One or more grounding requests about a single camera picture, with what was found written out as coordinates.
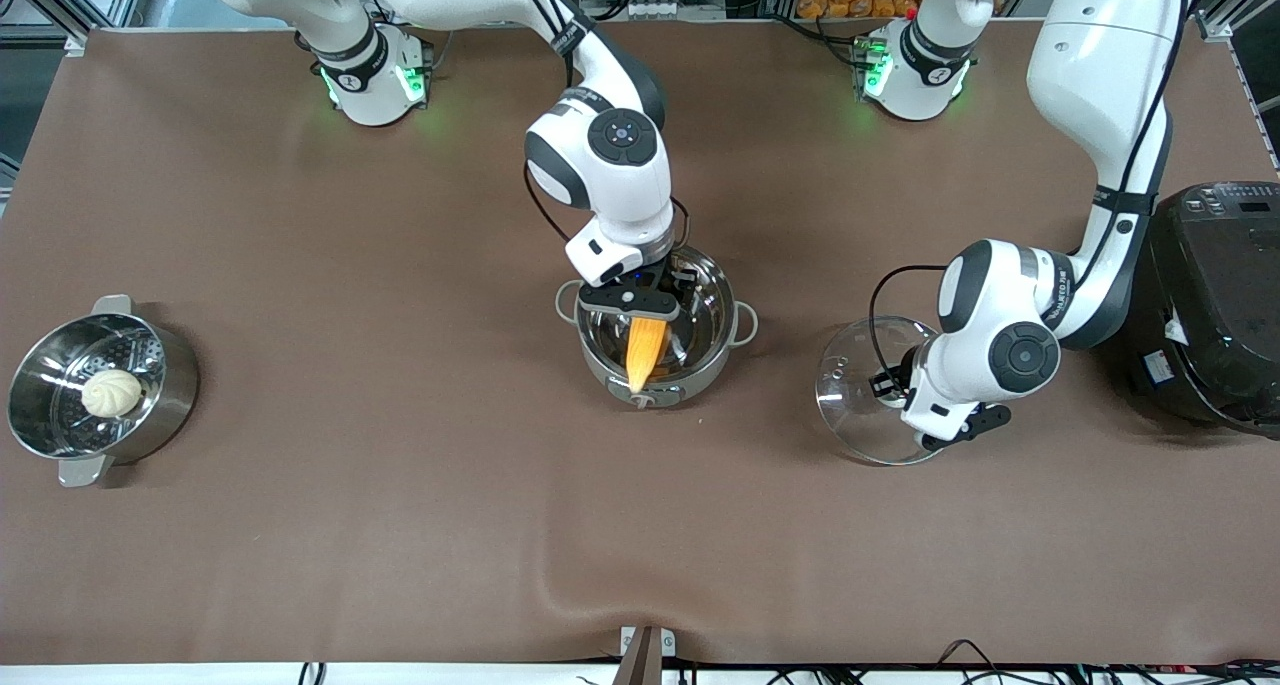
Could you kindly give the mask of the glass pot lid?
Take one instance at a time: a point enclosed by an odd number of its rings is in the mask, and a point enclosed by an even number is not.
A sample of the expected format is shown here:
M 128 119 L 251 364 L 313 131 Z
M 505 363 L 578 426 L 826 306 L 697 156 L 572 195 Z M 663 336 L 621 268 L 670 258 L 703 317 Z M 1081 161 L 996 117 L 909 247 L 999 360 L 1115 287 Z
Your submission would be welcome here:
M 851 321 L 828 342 L 815 373 L 815 403 L 844 456 L 874 467 L 923 463 L 928 453 L 905 425 L 902 401 L 878 401 L 868 380 L 909 348 L 927 344 L 936 330 L 913 319 L 877 316 Z

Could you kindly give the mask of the yellow corn cob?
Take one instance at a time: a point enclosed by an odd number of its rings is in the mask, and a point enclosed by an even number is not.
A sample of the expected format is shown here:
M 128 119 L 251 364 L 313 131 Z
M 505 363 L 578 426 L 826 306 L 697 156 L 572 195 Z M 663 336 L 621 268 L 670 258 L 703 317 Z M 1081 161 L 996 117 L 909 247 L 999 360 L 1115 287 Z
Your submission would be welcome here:
M 625 373 L 631 394 L 639 394 L 649 382 L 667 346 L 668 321 L 634 318 L 630 321 Z

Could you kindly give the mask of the steel electric cooking pot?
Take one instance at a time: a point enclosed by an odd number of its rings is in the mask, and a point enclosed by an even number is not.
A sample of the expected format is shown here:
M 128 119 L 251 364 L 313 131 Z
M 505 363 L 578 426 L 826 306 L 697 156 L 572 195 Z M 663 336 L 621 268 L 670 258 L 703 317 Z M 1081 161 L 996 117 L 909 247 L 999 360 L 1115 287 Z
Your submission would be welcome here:
M 631 394 L 625 373 L 630 321 L 634 318 L 588 312 L 577 302 L 584 280 L 566 280 L 556 293 L 558 318 L 575 328 L 582 357 L 594 378 L 616 399 L 639 410 L 676 407 L 699 396 L 714 383 L 737 348 L 751 343 L 759 329 L 758 312 L 733 293 L 726 271 L 691 246 L 672 248 L 666 261 L 678 270 L 695 264 L 701 270 L 701 306 L 682 306 L 668 321 L 667 346 L 645 388 Z M 650 288 L 650 266 L 623 275 L 609 284 Z

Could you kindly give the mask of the steel steamer pot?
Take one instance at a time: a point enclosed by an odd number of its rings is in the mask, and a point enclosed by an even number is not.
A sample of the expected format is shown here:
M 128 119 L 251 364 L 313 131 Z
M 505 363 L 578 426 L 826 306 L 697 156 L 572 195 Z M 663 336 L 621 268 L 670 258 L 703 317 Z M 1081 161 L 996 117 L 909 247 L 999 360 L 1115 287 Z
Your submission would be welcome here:
M 143 399 L 118 419 L 95 417 L 81 405 L 82 385 L 105 369 L 132 373 L 143 385 Z M 63 487 L 92 487 L 110 467 L 163 448 L 197 394 L 198 364 L 188 342 L 115 294 L 31 347 L 12 379 L 6 417 L 22 448 L 56 463 Z

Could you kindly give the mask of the brown table mat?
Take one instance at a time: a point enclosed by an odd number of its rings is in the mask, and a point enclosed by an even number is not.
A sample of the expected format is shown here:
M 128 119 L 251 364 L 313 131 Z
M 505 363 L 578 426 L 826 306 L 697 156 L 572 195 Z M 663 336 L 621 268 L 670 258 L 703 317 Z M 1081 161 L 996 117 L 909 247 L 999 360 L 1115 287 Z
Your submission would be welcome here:
M 905 469 L 822 421 L 826 343 L 884 271 L 984 237 L 1075 248 L 1093 166 L 998 20 L 899 123 L 777 24 L 611 35 L 663 79 L 691 243 L 762 316 L 677 410 L 614 401 L 521 178 L 563 85 L 526 29 L 457 35 L 431 102 L 333 110 L 284 32 L 99 32 L 0 216 L 0 665 L 561 661 L 627 625 L 700 662 L 1280 658 L 1280 443 L 1147 415 L 1092 353 Z M 183 337 L 160 449 L 65 488 L 6 417 L 99 298 Z

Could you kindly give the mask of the long white power strip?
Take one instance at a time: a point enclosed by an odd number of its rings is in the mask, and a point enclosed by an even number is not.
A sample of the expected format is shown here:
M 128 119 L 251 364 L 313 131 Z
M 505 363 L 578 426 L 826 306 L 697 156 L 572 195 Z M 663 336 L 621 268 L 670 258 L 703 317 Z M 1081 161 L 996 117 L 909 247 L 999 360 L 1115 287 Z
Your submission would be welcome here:
M 625 15 L 627 20 L 724 20 L 726 10 L 717 0 L 634 0 Z

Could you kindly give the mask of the black rice cooker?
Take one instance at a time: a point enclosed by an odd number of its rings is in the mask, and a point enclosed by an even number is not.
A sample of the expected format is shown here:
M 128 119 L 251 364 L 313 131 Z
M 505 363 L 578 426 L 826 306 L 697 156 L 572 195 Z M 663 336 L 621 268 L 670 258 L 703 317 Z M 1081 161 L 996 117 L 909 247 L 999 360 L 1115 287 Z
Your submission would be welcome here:
M 1280 442 L 1280 182 L 1194 184 L 1158 204 L 1117 352 L 1152 406 Z

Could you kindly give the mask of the white steamed bun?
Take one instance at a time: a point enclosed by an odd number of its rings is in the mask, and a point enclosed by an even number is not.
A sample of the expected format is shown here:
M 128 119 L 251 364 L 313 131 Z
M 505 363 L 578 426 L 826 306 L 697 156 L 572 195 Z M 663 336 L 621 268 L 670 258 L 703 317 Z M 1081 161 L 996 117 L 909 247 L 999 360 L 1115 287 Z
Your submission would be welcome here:
M 142 382 L 125 370 L 105 369 L 82 385 L 79 402 L 88 415 L 118 419 L 128 415 L 143 399 Z

